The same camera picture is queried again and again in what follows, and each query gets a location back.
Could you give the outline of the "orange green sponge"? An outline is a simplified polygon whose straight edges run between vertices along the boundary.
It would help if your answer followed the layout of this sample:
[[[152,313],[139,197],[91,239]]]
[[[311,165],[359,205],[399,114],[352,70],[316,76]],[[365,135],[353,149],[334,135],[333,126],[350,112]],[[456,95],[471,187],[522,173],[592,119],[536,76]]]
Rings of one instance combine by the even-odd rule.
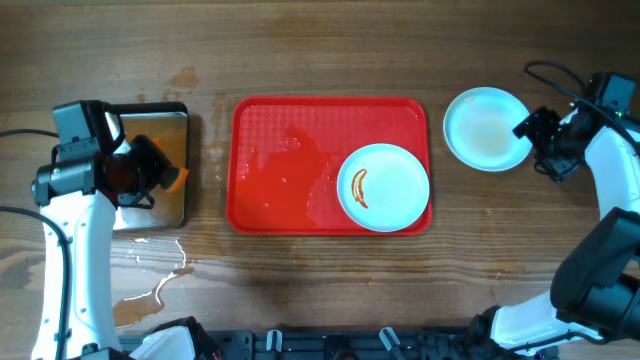
[[[176,167],[167,158],[159,138],[152,139],[160,156],[160,180],[159,185],[166,193],[175,193],[185,186],[189,170],[184,167]]]

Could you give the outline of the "light blue plate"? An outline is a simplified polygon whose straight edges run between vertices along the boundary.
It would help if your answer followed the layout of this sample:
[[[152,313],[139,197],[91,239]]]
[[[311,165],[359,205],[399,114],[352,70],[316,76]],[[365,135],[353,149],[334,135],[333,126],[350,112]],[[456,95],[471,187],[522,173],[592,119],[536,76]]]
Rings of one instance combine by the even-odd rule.
[[[532,144],[514,134],[529,110],[514,95],[494,87],[459,94],[443,118],[443,136],[453,155],[485,172],[502,172],[522,163]]]
[[[408,150],[376,143],[346,158],[336,193],[344,213],[357,225],[391,233],[409,228],[423,215],[430,183],[425,167]]]

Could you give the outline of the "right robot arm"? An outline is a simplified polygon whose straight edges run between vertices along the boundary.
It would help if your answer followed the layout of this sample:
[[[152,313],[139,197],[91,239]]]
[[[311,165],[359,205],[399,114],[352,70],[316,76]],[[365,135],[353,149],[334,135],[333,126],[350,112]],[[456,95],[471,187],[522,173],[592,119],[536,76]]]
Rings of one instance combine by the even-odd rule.
[[[639,337],[639,280],[626,266],[639,259],[639,122],[616,115],[584,152],[601,219],[557,269],[549,291],[475,316],[462,348],[476,359],[532,357],[586,340],[605,345]]]

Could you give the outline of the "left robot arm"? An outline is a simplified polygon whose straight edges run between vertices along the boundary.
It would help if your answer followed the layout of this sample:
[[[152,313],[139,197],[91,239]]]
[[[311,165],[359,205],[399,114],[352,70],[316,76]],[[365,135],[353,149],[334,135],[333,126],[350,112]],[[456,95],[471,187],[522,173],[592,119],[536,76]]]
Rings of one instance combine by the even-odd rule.
[[[155,188],[181,187],[158,140],[100,145],[95,138],[58,148],[58,161],[33,183],[46,235],[44,302],[31,356],[79,359],[121,354],[112,311],[110,251],[116,213],[136,207]]]

